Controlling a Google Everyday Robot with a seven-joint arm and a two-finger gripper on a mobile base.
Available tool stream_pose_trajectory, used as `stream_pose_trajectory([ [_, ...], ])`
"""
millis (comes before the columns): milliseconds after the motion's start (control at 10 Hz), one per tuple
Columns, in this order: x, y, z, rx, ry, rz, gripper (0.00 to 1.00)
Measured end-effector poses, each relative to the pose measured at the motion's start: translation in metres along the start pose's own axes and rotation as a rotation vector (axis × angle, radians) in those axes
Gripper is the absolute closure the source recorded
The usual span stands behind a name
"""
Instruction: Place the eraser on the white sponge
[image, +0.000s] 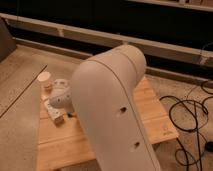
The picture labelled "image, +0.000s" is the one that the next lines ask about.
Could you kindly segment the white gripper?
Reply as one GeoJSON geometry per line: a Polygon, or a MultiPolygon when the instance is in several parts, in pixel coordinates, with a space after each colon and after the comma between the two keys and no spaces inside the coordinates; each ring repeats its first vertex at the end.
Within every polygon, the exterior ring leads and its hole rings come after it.
{"type": "Polygon", "coordinates": [[[56,79],[49,96],[50,105],[57,109],[64,108],[67,112],[73,112],[70,82],[66,79],[56,79]]]}

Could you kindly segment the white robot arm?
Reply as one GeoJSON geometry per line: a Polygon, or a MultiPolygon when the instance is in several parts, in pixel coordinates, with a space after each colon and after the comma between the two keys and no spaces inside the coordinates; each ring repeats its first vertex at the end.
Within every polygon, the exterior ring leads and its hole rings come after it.
{"type": "Polygon", "coordinates": [[[161,171],[133,98],[145,71],[142,51],[126,44],[53,83],[50,104],[77,114],[102,171],[161,171]]]}

